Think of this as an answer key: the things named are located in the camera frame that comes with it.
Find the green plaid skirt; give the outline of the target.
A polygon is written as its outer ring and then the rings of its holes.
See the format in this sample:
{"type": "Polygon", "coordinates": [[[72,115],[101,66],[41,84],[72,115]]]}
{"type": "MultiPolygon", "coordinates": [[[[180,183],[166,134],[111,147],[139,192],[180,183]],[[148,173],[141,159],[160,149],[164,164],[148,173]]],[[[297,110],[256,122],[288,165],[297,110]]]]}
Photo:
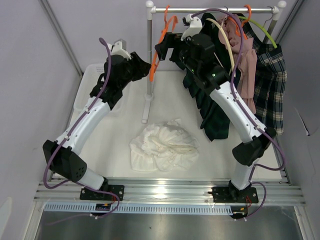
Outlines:
{"type": "MultiPolygon", "coordinates": [[[[208,18],[216,19],[211,13],[204,13],[201,17],[202,32],[211,37],[217,48],[215,53],[220,63],[223,68],[230,71],[231,60],[228,50],[218,38],[218,34],[221,31],[211,21],[208,21],[208,18]]],[[[230,120],[222,108],[196,85],[193,74],[189,70],[186,71],[182,83],[184,88],[189,91],[190,96],[195,99],[196,106],[202,117],[200,128],[204,130],[208,139],[210,141],[227,139],[229,136],[230,120]]]]}

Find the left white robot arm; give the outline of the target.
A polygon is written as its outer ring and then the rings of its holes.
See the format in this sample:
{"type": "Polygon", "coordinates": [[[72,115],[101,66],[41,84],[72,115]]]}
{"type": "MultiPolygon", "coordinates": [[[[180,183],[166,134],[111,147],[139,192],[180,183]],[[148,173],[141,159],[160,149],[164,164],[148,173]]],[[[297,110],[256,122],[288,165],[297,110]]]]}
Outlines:
{"type": "Polygon", "coordinates": [[[150,69],[151,64],[143,61],[136,52],[132,52],[130,58],[118,54],[109,56],[78,117],[55,141],[46,140],[43,144],[45,170],[90,189],[97,200],[105,199],[109,193],[105,185],[107,179],[91,170],[80,153],[100,121],[122,98],[126,86],[146,77],[150,69]]]}

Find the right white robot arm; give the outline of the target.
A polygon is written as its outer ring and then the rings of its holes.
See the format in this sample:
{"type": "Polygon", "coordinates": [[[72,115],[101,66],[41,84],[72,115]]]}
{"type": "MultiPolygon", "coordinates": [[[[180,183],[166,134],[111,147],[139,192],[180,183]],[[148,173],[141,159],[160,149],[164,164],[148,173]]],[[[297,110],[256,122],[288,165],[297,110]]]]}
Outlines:
{"type": "Polygon", "coordinates": [[[170,61],[193,75],[196,85],[222,108],[237,130],[242,142],[232,149],[236,166],[228,183],[228,196],[239,202],[250,194],[254,165],[264,155],[276,132],[256,119],[236,93],[230,75],[215,55],[211,37],[202,33],[186,39],[182,36],[181,33],[167,32],[155,50],[163,61],[168,49],[172,49],[170,61]]]}

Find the white cloth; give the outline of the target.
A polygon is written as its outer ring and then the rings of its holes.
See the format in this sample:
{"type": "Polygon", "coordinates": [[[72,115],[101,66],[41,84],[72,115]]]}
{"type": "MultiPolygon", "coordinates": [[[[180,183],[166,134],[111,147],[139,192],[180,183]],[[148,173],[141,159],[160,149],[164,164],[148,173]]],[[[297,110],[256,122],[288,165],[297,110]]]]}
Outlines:
{"type": "Polygon", "coordinates": [[[138,172],[188,170],[199,158],[199,142],[173,119],[148,125],[129,143],[131,169],[138,172]]]}

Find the cream wooden hanger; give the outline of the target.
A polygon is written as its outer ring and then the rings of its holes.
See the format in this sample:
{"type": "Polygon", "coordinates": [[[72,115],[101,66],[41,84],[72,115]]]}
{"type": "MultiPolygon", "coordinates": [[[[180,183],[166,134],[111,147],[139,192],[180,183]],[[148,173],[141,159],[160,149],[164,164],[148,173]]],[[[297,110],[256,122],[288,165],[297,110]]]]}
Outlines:
{"type": "Polygon", "coordinates": [[[230,45],[229,39],[228,39],[228,37],[227,37],[223,27],[222,27],[224,22],[222,21],[221,23],[218,23],[216,20],[214,20],[214,19],[212,19],[210,17],[206,18],[205,20],[211,22],[212,24],[214,24],[218,28],[219,32],[221,33],[221,35],[222,35],[222,37],[224,39],[224,45],[227,47],[229,60],[230,60],[230,66],[231,66],[230,70],[229,70],[229,74],[231,74],[233,72],[234,68],[235,68],[235,61],[234,61],[234,57],[233,57],[233,53],[232,53],[232,49],[231,49],[231,45],[230,45]]]}

